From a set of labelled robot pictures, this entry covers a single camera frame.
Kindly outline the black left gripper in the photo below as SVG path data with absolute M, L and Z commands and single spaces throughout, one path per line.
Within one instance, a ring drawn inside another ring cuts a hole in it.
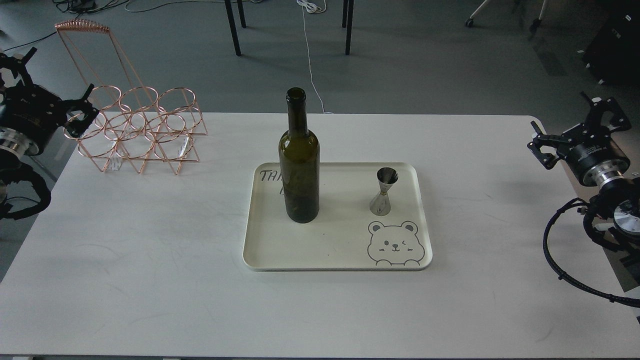
M 13 79 L 22 85 L 7 88 L 1 102 L 0 125 L 20 133 L 32 145 L 26 153 L 41 155 L 61 126 L 74 139 L 82 137 L 99 114 L 89 102 L 95 85 L 90 83 L 78 99 L 61 100 L 59 96 L 35 85 L 26 64 L 37 52 L 36 47 L 21 58 L 0 53 L 0 68 L 11 71 Z

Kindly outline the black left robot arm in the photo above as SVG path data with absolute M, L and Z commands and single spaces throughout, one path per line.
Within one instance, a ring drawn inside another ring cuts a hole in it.
M 1 55 L 2 69 L 16 80 L 13 86 L 1 82 L 0 106 L 0 181 L 1 218 L 20 220 L 43 212 L 51 203 L 51 191 L 45 179 L 23 157 L 41 155 L 58 129 L 78 139 L 89 129 L 99 110 L 89 101 L 90 84 L 78 99 L 62 99 L 34 83 L 26 68 L 37 52 L 35 47 L 22 57 Z M 9 188 L 30 183 L 37 199 L 30 207 L 13 210 Z

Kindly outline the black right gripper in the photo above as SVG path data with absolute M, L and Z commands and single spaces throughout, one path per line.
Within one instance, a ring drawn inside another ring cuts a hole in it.
M 599 184 L 595 179 L 597 171 L 593 170 L 594 167 L 601 164 L 614 166 L 621 174 L 630 167 L 630 159 L 612 139 L 611 133 L 627 132 L 632 125 L 612 96 L 604 100 L 590 98 L 584 91 L 580 95 L 589 103 L 589 112 L 582 126 L 574 126 L 558 136 L 544 133 L 537 121 L 530 121 L 534 134 L 526 147 L 546 170 L 551 170 L 563 159 L 582 186 L 596 187 Z M 611 113 L 606 126 L 602 125 L 605 113 Z M 564 146 L 567 146 L 567 150 L 560 149 L 560 156 L 541 150 L 542 147 L 558 150 Z

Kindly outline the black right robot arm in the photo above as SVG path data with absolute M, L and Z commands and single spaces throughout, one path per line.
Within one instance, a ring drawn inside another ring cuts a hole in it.
M 612 97 L 587 102 L 590 110 L 585 121 L 560 135 L 546 134 L 532 121 L 535 133 L 527 146 L 544 168 L 550 170 L 565 161 L 580 185 L 598 188 L 588 202 L 570 200 L 557 214 L 578 208 L 585 234 L 594 243 L 635 255 L 639 251 L 639 180 L 624 176 L 631 162 L 611 136 L 630 130 L 631 122 Z

